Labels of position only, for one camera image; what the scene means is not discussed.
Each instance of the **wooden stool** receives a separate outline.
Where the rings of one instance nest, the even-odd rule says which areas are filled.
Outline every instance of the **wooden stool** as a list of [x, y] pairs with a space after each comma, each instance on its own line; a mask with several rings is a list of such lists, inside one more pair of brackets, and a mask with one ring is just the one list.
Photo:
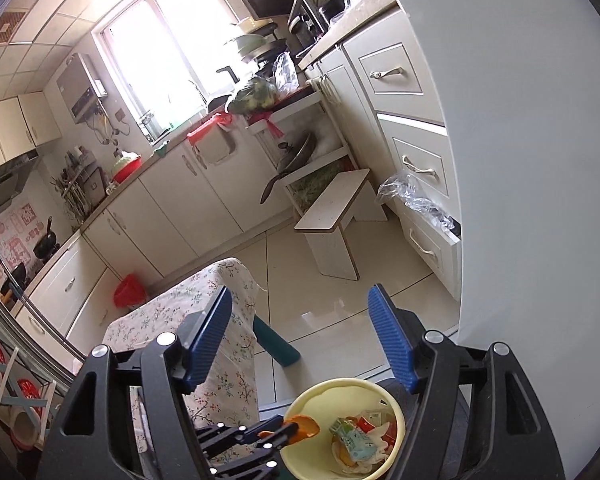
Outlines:
[[360, 277], [344, 235], [351, 218], [386, 222], [369, 182], [369, 170], [337, 174], [294, 228], [304, 233], [318, 270], [325, 276], [346, 280]]

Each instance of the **window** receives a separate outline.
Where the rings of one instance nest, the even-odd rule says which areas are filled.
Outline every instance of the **window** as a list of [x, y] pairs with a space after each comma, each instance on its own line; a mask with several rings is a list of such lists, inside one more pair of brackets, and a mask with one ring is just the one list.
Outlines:
[[138, 0], [103, 31], [145, 136], [154, 142], [248, 72], [225, 43], [239, 34], [224, 0]]

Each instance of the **ceiling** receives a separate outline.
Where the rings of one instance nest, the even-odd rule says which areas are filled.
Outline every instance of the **ceiling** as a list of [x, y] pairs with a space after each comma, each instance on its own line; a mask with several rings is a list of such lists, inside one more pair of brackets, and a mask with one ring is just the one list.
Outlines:
[[[8, 43], [0, 43], [0, 100], [42, 90], [78, 41], [119, 2], [10, 0], [5, 12], [26, 14]], [[7, 25], [0, 22], [0, 28]]]

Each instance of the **water heater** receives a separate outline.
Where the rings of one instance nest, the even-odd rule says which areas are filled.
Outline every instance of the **water heater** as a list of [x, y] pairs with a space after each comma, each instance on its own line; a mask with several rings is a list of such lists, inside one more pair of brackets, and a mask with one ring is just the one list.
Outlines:
[[86, 121], [96, 109], [99, 99], [106, 97], [87, 54], [73, 54], [58, 78], [58, 89], [74, 123]]

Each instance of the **range hood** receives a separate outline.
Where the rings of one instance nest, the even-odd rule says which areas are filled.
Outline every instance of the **range hood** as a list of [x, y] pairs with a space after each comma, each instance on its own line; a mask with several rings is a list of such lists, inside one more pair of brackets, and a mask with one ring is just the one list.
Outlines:
[[38, 161], [38, 152], [31, 150], [0, 166], [0, 213], [19, 195]]

